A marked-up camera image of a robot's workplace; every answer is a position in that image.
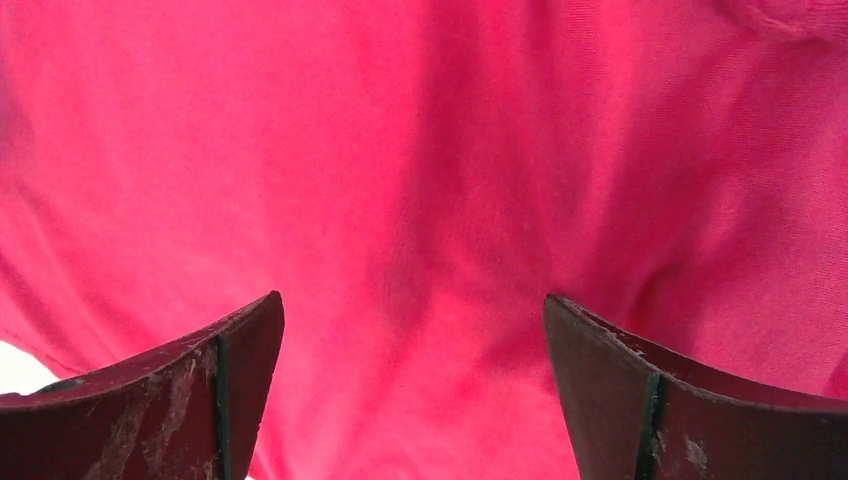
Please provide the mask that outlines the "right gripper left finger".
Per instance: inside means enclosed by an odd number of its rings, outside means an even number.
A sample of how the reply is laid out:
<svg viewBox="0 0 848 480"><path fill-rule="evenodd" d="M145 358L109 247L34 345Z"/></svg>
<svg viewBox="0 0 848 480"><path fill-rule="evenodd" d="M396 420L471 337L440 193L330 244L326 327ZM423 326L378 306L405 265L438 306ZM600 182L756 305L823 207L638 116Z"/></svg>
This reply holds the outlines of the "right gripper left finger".
<svg viewBox="0 0 848 480"><path fill-rule="evenodd" d="M284 331L279 293L193 333L1 398L5 479L243 479Z"/></svg>

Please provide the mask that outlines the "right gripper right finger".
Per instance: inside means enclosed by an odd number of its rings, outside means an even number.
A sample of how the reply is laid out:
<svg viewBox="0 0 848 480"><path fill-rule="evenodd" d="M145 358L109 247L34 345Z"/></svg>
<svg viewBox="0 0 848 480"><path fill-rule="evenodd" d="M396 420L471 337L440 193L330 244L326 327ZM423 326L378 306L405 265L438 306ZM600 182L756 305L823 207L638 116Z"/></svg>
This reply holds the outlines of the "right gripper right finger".
<svg viewBox="0 0 848 480"><path fill-rule="evenodd" d="M584 479L843 479L847 404L706 366L557 295L544 326Z"/></svg>

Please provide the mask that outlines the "magenta t shirt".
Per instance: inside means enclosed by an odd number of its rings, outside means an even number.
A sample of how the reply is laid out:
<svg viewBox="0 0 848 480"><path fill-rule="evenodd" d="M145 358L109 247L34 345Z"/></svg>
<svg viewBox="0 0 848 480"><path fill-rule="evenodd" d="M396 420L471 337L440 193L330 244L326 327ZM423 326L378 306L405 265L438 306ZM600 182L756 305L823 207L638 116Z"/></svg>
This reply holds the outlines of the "magenta t shirt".
<svg viewBox="0 0 848 480"><path fill-rule="evenodd" d="M542 305L847 395L843 1L5 1L1 338L280 292L261 479L572 479Z"/></svg>

